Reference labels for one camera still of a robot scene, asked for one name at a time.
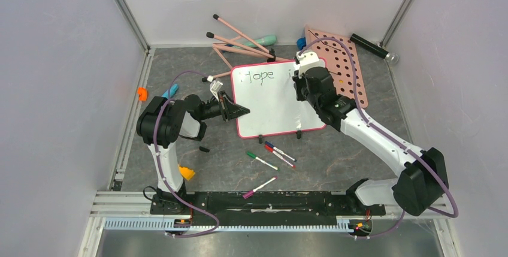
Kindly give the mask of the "pink framed whiteboard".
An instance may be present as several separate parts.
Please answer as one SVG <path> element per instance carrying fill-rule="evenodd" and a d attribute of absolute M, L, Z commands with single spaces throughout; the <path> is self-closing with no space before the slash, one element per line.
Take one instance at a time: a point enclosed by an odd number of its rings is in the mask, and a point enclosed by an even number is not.
<path fill-rule="evenodd" d="M 297 101 L 294 61 L 237 66 L 231 71 L 234 102 L 250 110 L 237 119 L 244 139 L 326 127 L 308 102 Z"/>

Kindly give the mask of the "black marker cap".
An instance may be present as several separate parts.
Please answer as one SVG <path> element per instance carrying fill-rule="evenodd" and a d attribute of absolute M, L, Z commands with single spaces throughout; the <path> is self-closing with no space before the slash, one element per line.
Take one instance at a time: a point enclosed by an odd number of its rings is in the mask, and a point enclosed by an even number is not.
<path fill-rule="evenodd" d="M 203 147 L 203 146 L 199 146 L 199 150 L 202 151 L 202 152 L 206 152 L 206 153 L 210 152 L 210 149 L 208 149 L 206 147 Z"/>

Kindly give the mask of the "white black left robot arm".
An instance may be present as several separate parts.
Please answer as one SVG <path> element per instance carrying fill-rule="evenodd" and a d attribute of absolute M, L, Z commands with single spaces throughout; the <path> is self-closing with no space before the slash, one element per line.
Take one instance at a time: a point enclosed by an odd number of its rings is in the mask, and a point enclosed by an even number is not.
<path fill-rule="evenodd" d="M 179 192 L 185 181 L 179 170 L 176 141 L 201 141 L 207 119 L 221 117 L 228 122 L 249 113 L 250 109 L 236 104 L 225 91 L 208 101 L 191 94 L 184 99 L 156 96 L 148 103 L 137 120 L 136 133 L 152 154 L 158 174 L 157 189 L 169 193 L 165 199 L 168 209 L 178 214 L 188 207 L 188 197 Z"/>

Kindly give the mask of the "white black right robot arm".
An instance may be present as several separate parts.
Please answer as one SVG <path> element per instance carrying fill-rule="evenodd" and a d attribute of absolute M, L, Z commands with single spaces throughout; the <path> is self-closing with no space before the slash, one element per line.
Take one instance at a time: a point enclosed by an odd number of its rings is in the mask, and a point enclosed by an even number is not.
<path fill-rule="evenodd" d="M 346 197 L 350 212 L 361 214 L 372 205 L 398 205 L 412 216 L 430 210 L 457 217 L 455 203 L 451 212 L 434 206 L 443 195 L 451 197 L 444 156 L 439 150 L 423 150 L 377 123 L 354 99 L 337 94 L 324 67 L 296 70 L 292 79 L 298 101 L 308 102 L 324 124 L 361 143 L 396 175 L 394 179 L 355 183 Z"/>

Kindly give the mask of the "green whiteboard marker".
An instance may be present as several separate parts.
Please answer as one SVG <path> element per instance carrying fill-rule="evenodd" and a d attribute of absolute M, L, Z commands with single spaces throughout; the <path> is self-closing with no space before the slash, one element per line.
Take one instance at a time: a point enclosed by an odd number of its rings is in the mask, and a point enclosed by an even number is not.
<path fill-rule="evenodd" d="M 257 155 L 255 155 L 255 154 L 254 154 L 254 153 L 252 153 L 252 152 L 246 152 L 246 155 L 247 155 L 247 156 L 249 156 L 250 158 L 252 158 L 252 159 L 254 159 L 254 160 L 257 160 L 257 161 L 259 161 L 260 163 L 262 163 L 262 164 L 264 164 L 264 165 L 266 165 L 266 166 L 268 166 L 268 167 L 270 167 L 270 168 L 272 168 L 272 169 L 276 170 L 276 171 L 278 171 L 278 170 L 279 170 L 279 168 L 278 168 L 278 167 L 276 167 L 276 166 L 274 166 L 274 165 L 271 165 L 270 163 L 268 163 L 267 161 L 265 161 L 265 160 L 263 160 L 263 159 L 259 158 Z"/>

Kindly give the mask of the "blue whiteboard marker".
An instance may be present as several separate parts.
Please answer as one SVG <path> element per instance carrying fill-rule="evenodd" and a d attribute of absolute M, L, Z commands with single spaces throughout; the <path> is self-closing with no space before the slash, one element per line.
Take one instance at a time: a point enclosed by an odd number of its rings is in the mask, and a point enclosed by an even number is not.
<path fill-rule="evenodd" d="M 268 141 L 265 141 L 264 142 L 266 146 L 270 147 L 271 149 L 273 149 L 275 152 L 281 154 L 282 156 L 285 156 L 287 158 L 289 158 L 291 161 L 294 161 L 296 162 L 297 160 L 294 159 L 293 157 L 289 156 L 287 153 L 285 153 L 283 150 L 279 149 L 278 147 L 274 146 L 273 144 L 271 144 L 270 142 Z"/>

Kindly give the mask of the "red whiteboard marker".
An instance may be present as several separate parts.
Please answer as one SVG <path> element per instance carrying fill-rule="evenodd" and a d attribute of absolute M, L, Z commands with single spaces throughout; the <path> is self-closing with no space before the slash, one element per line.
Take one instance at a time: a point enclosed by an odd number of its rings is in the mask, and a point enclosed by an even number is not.
<path fill-rule="evenodd" d="M 286 160 L 280 153 L 276 152 L 272 147 L 268 145 L 264 145 L 265 149 L 267 149 L 269 152 L 274 154 L 276 157 L 278 157 L 280 160 L 282 160 L 284 163 L 288 164 L 291 168 L 295 169 L 295 165 Z"/>

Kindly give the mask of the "purple whiteboard marker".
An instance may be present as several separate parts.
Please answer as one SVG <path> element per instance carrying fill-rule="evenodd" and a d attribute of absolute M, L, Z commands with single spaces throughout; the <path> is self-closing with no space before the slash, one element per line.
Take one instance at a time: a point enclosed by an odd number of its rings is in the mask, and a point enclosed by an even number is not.
<path fill-rule="evenodd" d="M 252 189 L 252 190 L 248 191 L 247 193 L 244 193 L 244 194 L 242 195 L 242 197 L 243 197 L 244 199 L 248 199 L 248 198 L 250 198 L 250 197 L 251 197 L 251 196 L 253 196 L 253 195 L 254 195 L 257 191 L 259 191 L 260 189 L 262 189 L 262 188 L 266 187 L 267 185 L 269 185 L 270 183 L 272 183 L 273 181 L 275 181 L 275 180 L 277 180 L 277 179 L 278 179 L 278 177 L 277 177 L 277 176 L 272 177 L 271 179 L 267 180 L 267 181 L 266 181 L 266 182 L 264 182 L 263 184 L 261 184 L 261 185 L 257 186 L 256 188 L 254 188 L 254 189 Z"/>

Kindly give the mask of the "pink perforated board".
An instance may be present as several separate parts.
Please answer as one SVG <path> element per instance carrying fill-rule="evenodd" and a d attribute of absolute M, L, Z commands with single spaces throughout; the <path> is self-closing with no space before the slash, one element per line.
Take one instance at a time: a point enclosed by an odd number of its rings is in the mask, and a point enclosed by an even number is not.
<path fill-rule="evenodd" d="M 348 98 L 354 98 L 354 91 L 357 91 L 361 108 L 367 108 L 367 94 L 364 89 L 355 44 L 347 36 L 313 29 L 309 25 L 305 26 L 304 33 L 307 44 L 318 38 L 332 37 L 341 41 L 347 47 L 347 49 L 344 49 L 335 41 L 324 40 L 313 44 L 310 50 L 325 61 L 325 66 L 334 80 L 336 92 Z"/>

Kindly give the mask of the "blue toy car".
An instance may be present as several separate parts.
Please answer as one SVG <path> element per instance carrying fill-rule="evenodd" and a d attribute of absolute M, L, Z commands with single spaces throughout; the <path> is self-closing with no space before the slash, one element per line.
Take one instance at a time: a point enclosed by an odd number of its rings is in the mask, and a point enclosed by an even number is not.
<path fill-rule="evenodd" d="M 297 40 L 297 48 L 298 48 L 298 50 L 302 50 L 302 49 L 306 48 L 306 46 L 307 46 L 307 41 L 306 41 L 305 37 L 299 38 Z"/>

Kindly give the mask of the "blue toy marker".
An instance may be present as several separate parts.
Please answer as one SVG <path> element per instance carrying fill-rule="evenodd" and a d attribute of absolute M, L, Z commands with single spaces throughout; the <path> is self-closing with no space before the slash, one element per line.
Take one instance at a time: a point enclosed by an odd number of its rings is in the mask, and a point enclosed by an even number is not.
<path fill-rule="evenodd" d="M 173 84 L 173 85 L 171 85 L 171 87 L 168 90 L 166 90 L 162 94 L 162 97 L 170 99 L 170 98 L 172 98 L 177 93 L 178 89 L 179 89 L 179 85 L 178 84 Z"/>

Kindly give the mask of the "pink easel legs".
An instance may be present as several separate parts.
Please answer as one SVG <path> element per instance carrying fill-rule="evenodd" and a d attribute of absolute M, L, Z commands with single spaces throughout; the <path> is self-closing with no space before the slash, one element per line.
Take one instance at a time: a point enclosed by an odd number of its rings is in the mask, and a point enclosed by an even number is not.
<path fill-rule="evenodd" d="M 240 31 L 235 26 L 231 25 L 224 18 L 220 17 L 220 15 L 213 14 L 213 18 L 216 21 L 218 21 L 219 23 L 221 23 L 224 26 L 226 26 L 228 29 L 230 29 L 233 32 L 235 32 L 237 34 L 237 36 L 240 35 L 240 36 L 242 36 L 244 38 L 247 38 L 247 40 L 241 39 L 241 40 L 233 41 L 232 40 L 233 38 L 225 38 L 225 37 L 222 37 L 220 35 L 214 34 L 212 32 L 207 32 L 206 33 L 206 37 L 216 41 L 216 43 L 212 44 L 212 49 L 216 52 L 216 54 L 221 58 L 221 60 L 229 68 L 229 71 L 227 71 L 227 72 L 224 72 L 224 73 L 221 73 L 221 74 L 215 74 L 215 75 L 211 75 L 211 76 L 216 77 L 216 78 L 222 78 L 222 77 L 226 77 L 226 76 L 228 76 L 228 75 L 230 75 L 232 73 L 232 70 L 233 70 L 234 67 L 231 65 L 231 63 L 224 56 L 224 54 L 223 54 L 224 52 L 236 53 L 236 54 L 246 55 L 246 56 L 252 56 L 252 57 L 256 57 L 256 58 L 264 58 L 267 62 L 289 61 L 289 59 L 287 59 L 287 58 L 282 58 L 282 57 L 277 56 L 276 51 L 274 49 L 269 49 L 268 46 L 267 47 L 263 47 L 263 46 L 261 46 L 259 44 L 257 44 L 257 46 L 259 48 L 250 48 L 250 47 L 245 46 L 243 43 L 245 43 L 246 41 L 251 41 L 253 43 L 256 43 L 255 39 L 249 37 L 247 34 L 245 34 L 244 32 Z M 233 47 L 228 47 L 228 46 L 225 46 L 225 44 L 233 44 L 235 46 L 241 47 L 242 49 L 236 49 L 236 48 L 233 48 Z"/>

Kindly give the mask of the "teal green toy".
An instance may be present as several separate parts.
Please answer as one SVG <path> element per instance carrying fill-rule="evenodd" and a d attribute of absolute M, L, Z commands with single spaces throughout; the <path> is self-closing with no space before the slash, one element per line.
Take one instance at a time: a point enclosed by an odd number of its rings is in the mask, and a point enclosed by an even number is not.
<path fill-rule="evenodd" d="M 233 38 L 232 40 L 233 41 L 237 41 L 237 40 L 241 40 L 241 39 L 244 39 L 244 40 L 247 40 L 247 38 L 244 38 L 242 36 L 237 36 L 235 38 Z M 245 46 L 247 47 L 250 47 L 250 48 L 259 48 L 257 46 L 257 44 L 263 46 L 263 47 L 267 47 L 267 46 L 273 46 L 276 42 L 277 42 L 277 37 L 275 35 L 266 35 L 262 38 L 259 38 L 257 40 L 255 40 L 256 43 L 253 43 L 251 41 L 246 41 L 245 43 L 243 43 Z M 233 47 L 233 48 L 236 48 L 236 49 L 242 49 L 241 47 L 238 47 L 238 46 L 235 46 L 233 44 L 225 44 L 225 46 L 228 46 L 228 47 Z"/>

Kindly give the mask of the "yellow orange wedge block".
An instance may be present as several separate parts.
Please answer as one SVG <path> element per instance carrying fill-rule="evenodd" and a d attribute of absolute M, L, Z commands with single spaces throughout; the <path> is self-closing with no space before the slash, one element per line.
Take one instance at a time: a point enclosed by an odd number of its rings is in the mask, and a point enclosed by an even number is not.
<path fill-rule="evenodd" d="M 196 172 L 188 167 L 179 165 L 179 172 L 186 181 L 190 181 L 195 176 Z"/>

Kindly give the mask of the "black flashlight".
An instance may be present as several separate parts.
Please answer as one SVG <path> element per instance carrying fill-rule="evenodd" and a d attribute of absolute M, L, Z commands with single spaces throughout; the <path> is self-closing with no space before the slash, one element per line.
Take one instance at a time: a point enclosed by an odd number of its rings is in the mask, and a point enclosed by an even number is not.
<path fill-rule="evenodd" d="M 389 64 L 396 64 L 399 61 L 399 56 L 396 53 L 389 52 L 381 46 L 378 46 L 363 37 L 360 37 L 357 34 L 352 34 L 350 36 L 350 40 L 355 43 L 357 46 L 360 46 L 364 50 L 376 55 L 379 58 L 384 59 Z"/>

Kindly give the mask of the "orange plastic piece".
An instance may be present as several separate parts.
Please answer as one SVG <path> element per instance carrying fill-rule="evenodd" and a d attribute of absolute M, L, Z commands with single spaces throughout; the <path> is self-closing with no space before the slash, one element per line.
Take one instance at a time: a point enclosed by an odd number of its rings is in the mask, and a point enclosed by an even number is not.
<path fill-rule="evenodd" d="M 141 102 L 146 102 L 147 99 L 148 99 L 148 90 L 144 87 L 139 87 L 137 89 L 137 95 L 138 95 L 138 100 L 141 101 Z"/>

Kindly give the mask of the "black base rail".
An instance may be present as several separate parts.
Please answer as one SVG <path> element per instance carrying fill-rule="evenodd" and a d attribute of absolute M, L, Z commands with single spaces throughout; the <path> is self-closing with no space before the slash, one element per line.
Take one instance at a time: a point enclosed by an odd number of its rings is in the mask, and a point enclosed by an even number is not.
<path fill-rule="evenodd" d="M 175 215 L 192 225 L 332 225 L 338 216 L 384 216 L 380 204 L 366 206 L 351 193 L 328 191 L 188 192 L 184 205 L 170 193 L 157 193 L 150 214 Z"/>

